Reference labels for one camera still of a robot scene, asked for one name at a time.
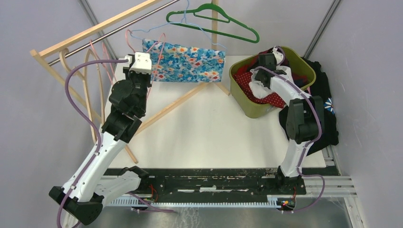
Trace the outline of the white garment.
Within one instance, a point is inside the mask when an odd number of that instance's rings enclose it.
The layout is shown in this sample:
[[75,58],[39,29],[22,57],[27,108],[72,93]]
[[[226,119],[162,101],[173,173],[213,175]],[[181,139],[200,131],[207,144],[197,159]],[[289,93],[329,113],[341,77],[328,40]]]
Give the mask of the white garment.
[[276,93],[289,101],[295,92],[291,69],[282,66],[274,54],[259,55],[257,63],[249,70],[252,73],[249,87],[256,98],[262,99]]

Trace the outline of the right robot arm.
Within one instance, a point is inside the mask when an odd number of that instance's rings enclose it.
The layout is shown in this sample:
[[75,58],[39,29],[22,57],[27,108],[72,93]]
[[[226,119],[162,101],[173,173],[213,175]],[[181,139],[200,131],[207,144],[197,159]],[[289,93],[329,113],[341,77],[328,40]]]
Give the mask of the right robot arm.
[[321,125],[324,118],[323,100],[297,87],[292,77],[277,68],[277,60],[272,53],[259,55],[254,71],[257,73],[255,80],[278,94],[288,106],[286,134],[289,144],[274,181],[276,191],[286,194],[298,185],[302,177],[302,162],[324,131]]

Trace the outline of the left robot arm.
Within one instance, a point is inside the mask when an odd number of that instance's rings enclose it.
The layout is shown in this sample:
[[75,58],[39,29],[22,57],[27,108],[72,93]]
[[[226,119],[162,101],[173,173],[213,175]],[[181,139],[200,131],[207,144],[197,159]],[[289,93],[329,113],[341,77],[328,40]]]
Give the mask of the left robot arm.
[[144,193],[149,189],[149,180],[137,167],[124,171],[120,177],[107,183],[99,183],[113,159],[133,138],[145,116],[152,70],[124,67],[123,73],[125,78],[112,86],[110,114],[98,132],[95,146],[72,178],[49,192],[60,205],[58,228],[62,226],[62,210],[73,215],[79,223],[89,225],[111,201],[132,190]]

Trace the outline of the red plaid shirt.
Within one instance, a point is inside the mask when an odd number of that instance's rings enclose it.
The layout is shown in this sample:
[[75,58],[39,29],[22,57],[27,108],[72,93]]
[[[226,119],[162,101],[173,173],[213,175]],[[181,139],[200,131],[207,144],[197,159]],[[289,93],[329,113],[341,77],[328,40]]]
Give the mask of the red plaid shirt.
[[[250,70],[259,65],[259,55],[271,53],[272,51],[273,48],[262,51],[231,67],[230,75],[243,92],[251,91],[249,86],[251,82]],[[310,66],[294,50],[286,46],[280,46],[277,47],[277,51],[285,56],[285,60],[280,65],[291,69],[292,79],[298,87],[303,88],[315,80],[315,72],[310,69]]]

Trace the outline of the green hanger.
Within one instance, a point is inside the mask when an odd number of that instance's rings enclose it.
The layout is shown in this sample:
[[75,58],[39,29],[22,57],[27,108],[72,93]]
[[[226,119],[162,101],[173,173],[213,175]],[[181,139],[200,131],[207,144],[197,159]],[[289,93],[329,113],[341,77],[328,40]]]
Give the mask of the green hanger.
[[[217,17],[213,17],[213,16],[204,16],[204,15],[200,15],[199,13],[201,13],[202,11],[206,11],[209,10],[211,12],[217,13],[218,16]],[[247,38],[247,37],[242,37],[242,36],[238,36],[235,34],[231,34],[231,33],[225,33],[222,31],[218,31],[217,29],[213,28],[213,26],[211,27],[211,29],[207,29],[207,28],[202,28],[199,27],[195,24],[192,23],[188,23],[188,22],[184,22],[186,19],[186,15],[188,14],[192,14],[194,17],[197,18],[201,18],[201,19],[208,19],[210,21],[214,21],[214,22],[220,22],[220,23],[225,23],[225,24],[236,24],[239,27],[242,27],[246,30],[248,30],[249,32],[251,32],[255,38],[251,39],[251,38]],[[182,15],[183,16],[183,22],[173,22],[170,20],[170,17],[173,15]],[[190,29],[195,29],[195,30],[200,30],[200,31],[205,31],[205,32],[209,32],[211,34],[215,34],[215,35],[221,35],[221,36],[225,36],[225,37],[229,37],[229,38],[234,38],[234,39],[238,39],[238,40],[242,40],[242,41],[246,41],[249,43],[253,43],[253,44],[257,44],[260,42],[260,35],[259,33],[252,27],[240,22],[239,20],[229,16],[223,8],[221,8],[220,6],[218,6],[217,4],[213,4],[213,3],[204,3],[202,5],[200,5],[199,7],[195,8],[195,9],[185,9],[185,10],[181,10],[181,11],[171,11],[169,12],[166,17],[166,22],[168,24],[173,24],[173,25],[177,25],[180,27],[184,27],[184,28],[190,28]]]

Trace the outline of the red polka dot garment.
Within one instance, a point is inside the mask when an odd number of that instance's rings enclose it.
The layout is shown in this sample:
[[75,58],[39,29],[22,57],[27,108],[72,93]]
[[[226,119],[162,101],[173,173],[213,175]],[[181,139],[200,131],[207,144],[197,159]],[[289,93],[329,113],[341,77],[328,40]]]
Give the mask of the red polka dot garment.
[[236,73],[232,77],[251,102],[261,105],[270,104],[280,109],[285,106],[285,101],[277,93],[264,87],[261,82],[255,81],[255,73],[251,71]]

